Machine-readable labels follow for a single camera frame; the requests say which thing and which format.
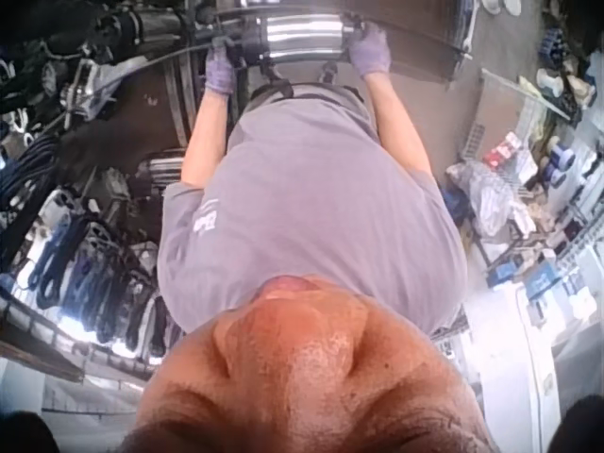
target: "hand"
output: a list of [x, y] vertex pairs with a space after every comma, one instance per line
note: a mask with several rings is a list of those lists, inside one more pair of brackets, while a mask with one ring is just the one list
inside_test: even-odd
[[229, 97], [235, 91], [235, 70], [224, 45], [214, 46], [206, 58], [206, 89]]
[[353, 38], [348, 53], [361, 78], [372, 73], [390, 73], [393, 61], [386, 32], [375, 24], [367, 24], [365, 32]]

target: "workshop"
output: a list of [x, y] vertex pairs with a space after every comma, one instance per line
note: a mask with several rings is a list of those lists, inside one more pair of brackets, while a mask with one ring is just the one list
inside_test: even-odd
[[8, 0], [0, 451], [604, 451], [604, 3]]

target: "t-shirt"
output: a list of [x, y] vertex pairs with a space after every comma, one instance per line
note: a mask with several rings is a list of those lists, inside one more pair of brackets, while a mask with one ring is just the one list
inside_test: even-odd
[[272, 277], [315, 275], [429, 334], [455, 317], [466, 284], [434, 179], [403, 170], [365, 118], [321, 99], [246, 113], [205, 191], [167, 188], [158, 267], [186, 332]]

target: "person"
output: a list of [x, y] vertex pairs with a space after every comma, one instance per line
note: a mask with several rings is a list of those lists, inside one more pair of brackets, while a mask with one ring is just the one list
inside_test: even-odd
[[187, 332], [122, 451], [494, 451], [428, 335], [466, 280], [457, 230], [375, 25], [349, 46], [377, 130], [342, 87], [250, 103], [226, 144], [233, 67], [206, 91], [167, 188], [159, 288]]

